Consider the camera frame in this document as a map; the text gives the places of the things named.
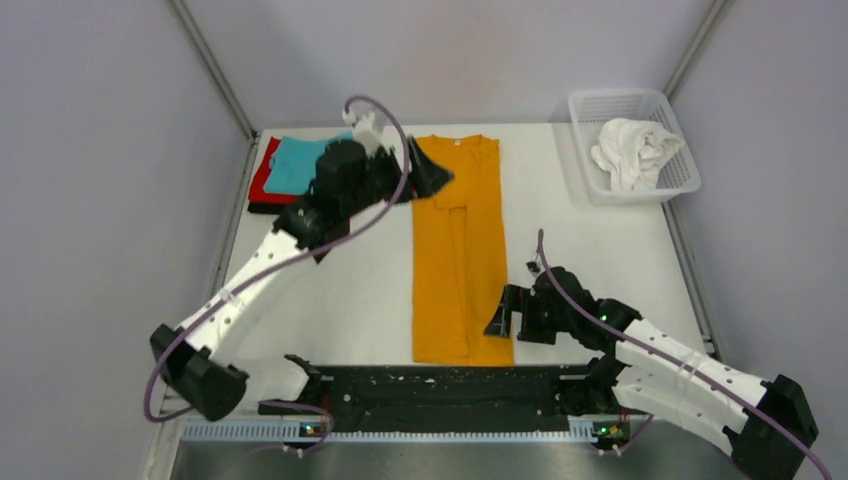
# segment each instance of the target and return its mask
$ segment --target robotic arm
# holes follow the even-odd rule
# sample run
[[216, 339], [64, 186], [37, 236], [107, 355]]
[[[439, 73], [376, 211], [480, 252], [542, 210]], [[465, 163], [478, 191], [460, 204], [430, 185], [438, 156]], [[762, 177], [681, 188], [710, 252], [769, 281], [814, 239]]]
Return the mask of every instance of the robotic arm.
[[[541, 272], [534, 262], [528, 266], [534, 273]], [[629, 341], [621, 341], [587, 320], [557, 286], [578, 307]], [[622, 407], [647, 412], [709, 441], [754, 480], [792, 479], [804, 453], [773, 426], [701, 378], [706, 376], [776, 420], [805, 446], [818, 436], [804, 392], [791, 379], [778, 375], [767, 382], [696, 352], [633, 308], [614, 299], [593, 298], [577, 277], [562, 267], [539, 274], [532, 288], [507, 285], [485, 333], [508, 337], [512, 312], [521, 314], [519, 340], [555, 344], [556, 334], [564, 332], [584, 347], [603, 352], [589, 364], [585, 381], [559, 396], [563, 413], [580, 416]], [[615, 441], [601, 443], [607, 448], [617, 446]]]
[[[298, 398], [308, 381], [305, 362], [296, 357], [244, 362], [236, 350], [280, 292], [327, 252], [315, 255], [315, 261], [295, 263], [295, 257], [305, 249], [338, 244], [350, 233], [353, 215], [389, 200], [398, 188], [402, 172], [394, 152], [382, 146], [383, 128], [374, 112], [359, 118], [346, 113], [345, 120], [353, 125], [353, 140], [327, 146], [309, 192], [283, 209], [250, 260], [176, 329], [163, 324], [150, 337], [156, 359], [166, 357], [162, 378], [208, 420], [227, 416], [242, 400]], [[411, 170], [399, 202], [429, 197], [452, 180], [453, 174], [427, 158], [414, 138], [404, 141]], [[281, 262], [291, 265], [282, 268]]]

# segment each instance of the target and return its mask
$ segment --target tabletop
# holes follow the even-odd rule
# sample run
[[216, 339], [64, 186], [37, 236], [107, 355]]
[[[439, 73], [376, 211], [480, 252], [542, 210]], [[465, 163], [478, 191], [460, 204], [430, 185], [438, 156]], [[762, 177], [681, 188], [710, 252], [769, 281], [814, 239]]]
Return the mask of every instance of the tabletop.
[[[574, 272], [596, 297], [616, 298], [658, 328], [703, 352], [704, 345], [659, 204], [594, 206], [582, 184], [569, 124], [404, 126], [407, 135], [500, 141], [503, 223], [509, 282], [530, 286], [525, 263], [533, 258], [536, 232], [545, 229], [551, 265]], [[265, 130], [254, 162], [258, 168], [272, 137], [329, 138], [342, 128]], [[384, 144], [396, 148], [392, 129]], [[239, 221], [227, 279], [248, 260], [274, 217], [248, 213]], [[354, 217], [351, 228], [382, 205]], [[412, 364], [412, 214], [392, 209], [358, 239], [334, 249], [280, 297], [245, 339], [244, 359], [297, 354], [316, 365]], [[581, 364], [597, 352], [567, 334], [556, 345], [517, 342], [517, 365]]]

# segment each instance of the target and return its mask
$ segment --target red folded cloth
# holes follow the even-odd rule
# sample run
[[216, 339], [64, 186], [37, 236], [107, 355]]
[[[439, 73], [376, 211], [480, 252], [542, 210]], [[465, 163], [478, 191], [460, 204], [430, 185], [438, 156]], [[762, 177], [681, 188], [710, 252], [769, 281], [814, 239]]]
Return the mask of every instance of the red folded cloth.
[[268, 148], [265, 150], [265, 156], [262, 158], [262, 163], [259, 164], [259, 169], [253, 175], [253, 180], [250, 182], [250, 190], [247, 192], [247, 211], [250, 213], [277, 215], [283, 206], [297, 199], [297, 195], [265, 192], [265, 181], [268, 180], [268, 175], [271, 175], [271, 157], [279, 146], [280, 139], [271, 137], [271, 141], [268, 142]]

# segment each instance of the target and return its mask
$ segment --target metal frame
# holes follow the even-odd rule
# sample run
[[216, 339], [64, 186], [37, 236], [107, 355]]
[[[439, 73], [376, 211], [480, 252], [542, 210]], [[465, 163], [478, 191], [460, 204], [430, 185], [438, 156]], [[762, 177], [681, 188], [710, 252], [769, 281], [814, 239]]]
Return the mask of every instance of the metal frame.
[[[235, 241], [241, 213], [244, 209], [246, 197], [245, 193], [250, 182], [251, 172], [253, 171], [253, 165], [256, 158], [257, 132], [250, 123], [247, 114], [239, 103], [238, 98], [233, 92], [232, 87], [215, 59], [212, 50], [209, 48], [200, 28], [194, 20], [194, 17], [185, 5], [184, 0], [165, 1], [168, 5], [170, 5], [174, 15], [179, 20], [180, 26], [188, 36], [192, 47], [198, 54], [204, 69], [221, 96], [221, 99], [227, 106], [227, 109], [232, 115], [234, 121], [238, 124], [239, 129], [245, 137], [250, 141], [250, 148], [244, 162], [241, 178], [239, 179], [236, 201], [234, 202], [233, 209], [229, 214], [226, 236], [221, 245], [218, 264], [209, 289], [209, 293], [214, 294], [223, 285], [227, 268], [229, 266], [230, 253]], [[692, 68], [700, 58], [704, 47], [714, 34], [716, 27], [727, 15], [727, 11], [732, 3], [733, 0], [715, 0], [710, 6], [701, 26], [698, 28], [697, 33], [692, 39], [689, 48], [664, 89], [664, 93], [668, 97], [669, 101], [674, 99], [683, 81], [685, 81], [687, 75], [691, 72]], [[724, 343], [721, 341], [721, 337], [714, 326], [714, 316], [708, 302], [708, 296], [704, 290], [704, 284], [701, 280], [697, 263], [695, 262], [694, 255], [692, 254], [691, 244], [687, 240], [685, 228], [682, 225], [679, 207], [675, 200], [671, 200], [663, 204], [662, 208], [669, 226], [669, 232], [674, 243], [675, 251], [677, 252], [678, 262], [680, 263], [680, 268], [683, 273], [689, 297], [692, 301], [696, 319], [702, 333], [704, 334], [705, 343], [707, 344], [708, 349], [710, 349], [708, 352], [720, 360], [722, 352], [724, 351]], [[170, 392], [169, 389], [168, 392], [166, 392], [162, 403], [164, 410], [168, 410], [169, 407], [173, 407], [175, 403], [174, 401], [178, 400], [173, 398], [173, 396], [173, 393]], [[185, 431], [187, 424], [195, 425], [197, 422], [202, 422], [201, 417], [190, 414], [184, 419], [158, 424], [156, 426], [142, 474], [143, 480], [167, 480], [171, 477], [177, 460], [177, 452], [183, 432]]]

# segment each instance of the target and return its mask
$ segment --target yellow garment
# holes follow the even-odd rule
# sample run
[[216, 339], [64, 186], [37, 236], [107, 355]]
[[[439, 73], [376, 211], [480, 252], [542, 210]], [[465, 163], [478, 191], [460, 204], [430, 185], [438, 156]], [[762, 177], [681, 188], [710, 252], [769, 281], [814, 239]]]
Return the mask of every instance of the yellow garment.
[[513, 365], [512, 339], [483, 336], [507, 282], [499, 142], [482, 135], [416, 140], [455, 178], [412, 203], [412, 358]]

